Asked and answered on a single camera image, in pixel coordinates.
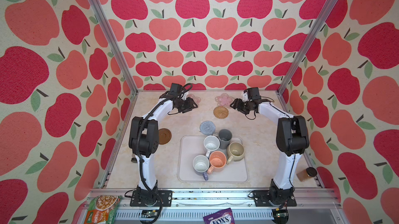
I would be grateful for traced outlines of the pink flower coaster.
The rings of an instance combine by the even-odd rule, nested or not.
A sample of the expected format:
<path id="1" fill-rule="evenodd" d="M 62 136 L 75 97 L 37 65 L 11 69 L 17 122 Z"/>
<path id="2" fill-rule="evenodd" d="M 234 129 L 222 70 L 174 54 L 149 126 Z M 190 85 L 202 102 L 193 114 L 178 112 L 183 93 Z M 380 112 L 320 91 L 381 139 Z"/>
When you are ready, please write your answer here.
<path id="1" fill-rule="evenodd" d="M 201 98 L 200 97 L 197 97 L 197 96 L 195 96 L 194 94 L 188 94 L 188 96 L 187 97 L 190 97 L 190 98 L 192 98 L 193 100 L 194 100 L 194 102 L 197 104 L 197 105 L 199 105 L 200 104 L 200 102 L 201 102 Z"/>
<path id="2" fill-rule="evenodd" d="M 231 97 L 227 93 L 223 93 L 220 96 L 215 97 L 215 101 L 218 106 L 220 107 L 229 107 L 233 102 L 235 98 Z"/>

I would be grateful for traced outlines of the tan round rattan coaster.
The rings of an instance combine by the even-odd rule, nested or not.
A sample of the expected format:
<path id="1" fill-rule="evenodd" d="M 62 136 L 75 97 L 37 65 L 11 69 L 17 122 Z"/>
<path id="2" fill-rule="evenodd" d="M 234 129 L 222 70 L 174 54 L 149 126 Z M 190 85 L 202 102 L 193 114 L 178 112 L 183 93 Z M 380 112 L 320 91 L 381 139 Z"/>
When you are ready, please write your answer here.
<path id="1" fill-rule="evenodd" d="M 229 111 L 226 107 L 218 106 L 213 110 L 213 114 L 217 119 L 225 119 L 229 115 Z"/>

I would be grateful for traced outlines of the grey round woven coaster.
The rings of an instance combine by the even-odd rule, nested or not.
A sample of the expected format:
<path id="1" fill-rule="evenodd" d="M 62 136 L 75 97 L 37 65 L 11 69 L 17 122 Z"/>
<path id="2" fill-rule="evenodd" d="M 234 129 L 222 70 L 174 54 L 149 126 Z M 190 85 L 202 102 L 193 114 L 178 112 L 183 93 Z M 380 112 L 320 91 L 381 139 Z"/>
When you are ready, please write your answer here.
<path id="1" fill-rule="evenodd" d="M 199 126 L 199 131 L 206 136 L 212 136 L 216 131 L 216 126 L 212 121 L 204 121 Z"/>

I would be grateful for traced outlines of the brown round wooden coaster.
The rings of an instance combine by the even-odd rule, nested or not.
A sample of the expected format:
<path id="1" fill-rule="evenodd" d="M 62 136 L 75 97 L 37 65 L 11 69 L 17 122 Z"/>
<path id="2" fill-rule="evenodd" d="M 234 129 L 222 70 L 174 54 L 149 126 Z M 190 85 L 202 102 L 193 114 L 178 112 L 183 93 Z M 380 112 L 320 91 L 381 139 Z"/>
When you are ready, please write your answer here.
<path id="1" fill-rule="evenodd" d="M 171 131 L 167 128 L 161 128 L 159 130 L 159 143 L 160 145 L 165 145 L 170 142 L 172 138 Z"/>

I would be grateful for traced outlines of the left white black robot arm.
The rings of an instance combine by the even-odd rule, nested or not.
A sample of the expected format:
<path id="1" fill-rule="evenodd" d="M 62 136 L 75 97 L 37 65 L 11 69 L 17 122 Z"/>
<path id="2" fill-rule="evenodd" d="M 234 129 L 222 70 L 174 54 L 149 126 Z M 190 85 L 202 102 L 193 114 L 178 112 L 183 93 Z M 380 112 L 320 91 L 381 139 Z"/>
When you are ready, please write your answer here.
<path id="1" fill-rule="evenodd" d="M 142 117 L 131 121 L 129 147 L 139 166 L 139 184 L 133 198 L 147 206 L 162 204 L 158 194 L 158 181 L 155 176 L 154 154 L 160 144 L 159 123 L 174 109 L 186 113 L 198 107 L 188 96 L 193 85 L 173 83 L 169 91 L 162 94 L 157 104 Z"/>

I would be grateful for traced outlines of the orange mug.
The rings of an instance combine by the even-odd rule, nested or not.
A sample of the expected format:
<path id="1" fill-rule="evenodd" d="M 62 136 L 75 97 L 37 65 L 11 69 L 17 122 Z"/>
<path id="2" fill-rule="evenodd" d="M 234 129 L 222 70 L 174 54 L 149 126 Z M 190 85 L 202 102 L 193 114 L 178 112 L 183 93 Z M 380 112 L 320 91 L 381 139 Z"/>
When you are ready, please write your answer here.
<path id="1" fill-rule="evenodd" d="M 223 152 L 214 151 L 209 156 L 209 163 L 208 174 L 221 172 L 227 163 L 227 158 Z"/>

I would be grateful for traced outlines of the white plastic tray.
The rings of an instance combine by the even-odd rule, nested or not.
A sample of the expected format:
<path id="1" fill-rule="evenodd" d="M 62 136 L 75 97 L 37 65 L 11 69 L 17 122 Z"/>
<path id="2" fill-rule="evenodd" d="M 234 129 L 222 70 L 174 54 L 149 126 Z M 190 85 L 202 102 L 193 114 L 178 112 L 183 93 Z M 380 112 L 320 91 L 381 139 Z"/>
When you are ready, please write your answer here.
<path id="1" fill-rule="evenodd" d="M 188 135 L 181 139 L 178 178 L 185 182 L 206 182 L 204 177 L 197 173 L 193 167 L 193 160 L 198 155 L 205 155 L 203 142 L 205 136 Z M 240 161 L 232 161 L 222 171 L 209 175 L 208 182 L 214 183 L 245 183 L 249 174 L 246 158 Z"/>

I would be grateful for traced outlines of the grey spice bottle lying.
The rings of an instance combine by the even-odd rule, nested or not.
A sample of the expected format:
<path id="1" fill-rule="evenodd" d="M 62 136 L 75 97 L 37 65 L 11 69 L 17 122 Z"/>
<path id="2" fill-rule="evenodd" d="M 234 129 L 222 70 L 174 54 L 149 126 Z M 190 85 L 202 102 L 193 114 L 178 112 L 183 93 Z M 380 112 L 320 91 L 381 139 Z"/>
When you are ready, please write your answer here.
<path id="1" fill-rule="evenodd" d="M 137 163 L 137 159 L 136 159 L 136 156 L 134 154 L 132 155 L 131 162 L 132 163 Z"/>

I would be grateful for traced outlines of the black lid spice jar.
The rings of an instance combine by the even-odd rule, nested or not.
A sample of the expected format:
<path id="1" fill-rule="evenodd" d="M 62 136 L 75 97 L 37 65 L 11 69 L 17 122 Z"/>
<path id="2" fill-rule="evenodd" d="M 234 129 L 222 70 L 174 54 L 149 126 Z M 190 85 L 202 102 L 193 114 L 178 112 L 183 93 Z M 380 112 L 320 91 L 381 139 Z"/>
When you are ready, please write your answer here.
<path id="1" fill-rule="evenodd" d="M 297 178 L 299 181 L 304 182 L 315 178 L 318 175 L 318 171 L 313 167 L 308 167 L 301 172 L 297 173 Z"/>

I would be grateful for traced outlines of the purple Fox's candy bag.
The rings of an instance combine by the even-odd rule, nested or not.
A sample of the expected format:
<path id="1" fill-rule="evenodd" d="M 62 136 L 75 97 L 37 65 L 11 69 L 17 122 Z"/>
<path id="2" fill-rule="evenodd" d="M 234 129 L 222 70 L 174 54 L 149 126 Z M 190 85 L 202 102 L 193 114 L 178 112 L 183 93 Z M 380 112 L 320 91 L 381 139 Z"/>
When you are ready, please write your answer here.
<path id="1" fill-rule="evenodd" d="M 222 209 L 203 217 L 205 224 L 235 224 L 231 208 Z"/>

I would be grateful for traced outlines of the green snack bag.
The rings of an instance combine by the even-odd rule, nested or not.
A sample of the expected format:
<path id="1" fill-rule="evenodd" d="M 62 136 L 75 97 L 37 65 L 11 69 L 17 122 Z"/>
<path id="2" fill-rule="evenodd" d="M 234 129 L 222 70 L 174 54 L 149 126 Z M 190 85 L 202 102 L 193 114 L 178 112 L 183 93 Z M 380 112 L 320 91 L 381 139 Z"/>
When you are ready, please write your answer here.
<path id="1" fill-rule="evenodd" d="M 122 196 L 100 195 L 93 199 L 84 220 L 85 224 L 113 224 Z"/>

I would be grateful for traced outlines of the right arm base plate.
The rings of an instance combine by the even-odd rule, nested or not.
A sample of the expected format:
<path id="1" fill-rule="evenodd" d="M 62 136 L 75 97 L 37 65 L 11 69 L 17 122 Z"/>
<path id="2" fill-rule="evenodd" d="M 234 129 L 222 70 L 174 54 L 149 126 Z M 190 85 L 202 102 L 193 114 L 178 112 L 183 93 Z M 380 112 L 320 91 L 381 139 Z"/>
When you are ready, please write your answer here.
<path id="1" fill-rule="evenodd" d="M 291 190 L 254 190 L 249 195 L 257 207 L 296 207 L 297 202 Z"/>

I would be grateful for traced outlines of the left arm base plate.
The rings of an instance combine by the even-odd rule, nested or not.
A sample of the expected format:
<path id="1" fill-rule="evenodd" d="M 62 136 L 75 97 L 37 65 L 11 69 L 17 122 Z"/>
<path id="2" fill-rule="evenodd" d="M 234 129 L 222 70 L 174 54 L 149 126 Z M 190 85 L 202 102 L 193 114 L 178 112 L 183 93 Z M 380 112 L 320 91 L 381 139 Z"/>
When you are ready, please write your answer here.
<path id="1" fill-rule="evenodd" d="M 171 190 L 159 190 L 156 192 L 157 197 L 151 192 L 143 189 L 136 189 L 133 192 L 130 206 L 131 207 L 170 207 L 172 201 Z"/>

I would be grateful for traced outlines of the aluminium frame post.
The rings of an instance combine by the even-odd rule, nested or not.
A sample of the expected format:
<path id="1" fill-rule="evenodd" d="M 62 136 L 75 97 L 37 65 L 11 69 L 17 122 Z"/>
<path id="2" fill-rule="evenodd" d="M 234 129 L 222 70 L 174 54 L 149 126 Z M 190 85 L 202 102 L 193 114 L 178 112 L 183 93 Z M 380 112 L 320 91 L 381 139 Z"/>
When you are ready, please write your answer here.
<path id="1" fill-rule="evenodd" d="M 128 64 L 126 62 L 125 56 L 121 49 L 118 46 L 118 42 L 116 40 L 116 36 L 113 32 L 113 29 L 108 21 L 108 18 L 106 17 L 102 5 L 100 3 L 100 0 L 88 0 L 92 10 L 94 11 L 95 16 L 97 17 L 97 20 L 101 26 L 101 29 L 103 31 L 103 34 L 105 35 L 105 38 L 109 44 L 109 47 L 114 54 L 114 57 L 118 63 L 119 68 L 121 69 L 121 72 L 130 87 L 132 94 L 134 96 L 137 96 L 138 94 L 138 89 L 136 87 L 136 84 L 133 80 L 133 77 L 130 73 Z"/>
<path id="2" fill-rule="evenodd" d="M 298 54 L 295 55 L 294 60 L 291 64 L 287 74 L 283 78 L 283 80 L 277 90 L 278 96 L 283 96 L 283 93 L 284 93 L 285 89 L 287 88 L 287 85 L 291 81 L 291 79 L 292 79 L 294 73 L 296 72 L 297 68 L 299 67 L 302 59 L 305 57 L 309 48 L 313 44 L 319 31 L 322 29 L 322 27 L 326 23 L 328 16 L 330 15 L 331 11 L 333 10 L 333 8 L 337 2 L 338 2 L 338 0 L 326 0 L 325 4 L 321 8 L 321 11 L 320 11 L 318 17 L 315 19 L 314 24 L 310 28 L 310 32 L 308 33 L 307 37 L 305 38 L 305 40 L 300 48 L 300 51 L 298 52 Z"/>

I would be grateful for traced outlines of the aluminium front rail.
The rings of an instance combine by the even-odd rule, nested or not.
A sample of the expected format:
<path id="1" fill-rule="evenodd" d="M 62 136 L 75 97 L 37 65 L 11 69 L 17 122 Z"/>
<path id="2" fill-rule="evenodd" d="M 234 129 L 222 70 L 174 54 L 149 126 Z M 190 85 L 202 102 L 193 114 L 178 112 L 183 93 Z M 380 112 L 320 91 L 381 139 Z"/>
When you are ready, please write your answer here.
<path id="1" fill-rule="evenodd" d="M 115 223 L 141 224 L 158 217 L 158 224 L 202 224 L 203 217 L 231 208 L 237 224 L 347 224 L 349 223 L 335 192 L 324 188 L 296 188 L 296 207 L 257 207 L 248 195 L 265 188 L 175 188 L 170 207 L 131 207 L 132 192 L 127 189 L 93 189 L 78 208 L 75 224 L 84 223 L 90 201 L 100 195 L 122 196 Z"/>

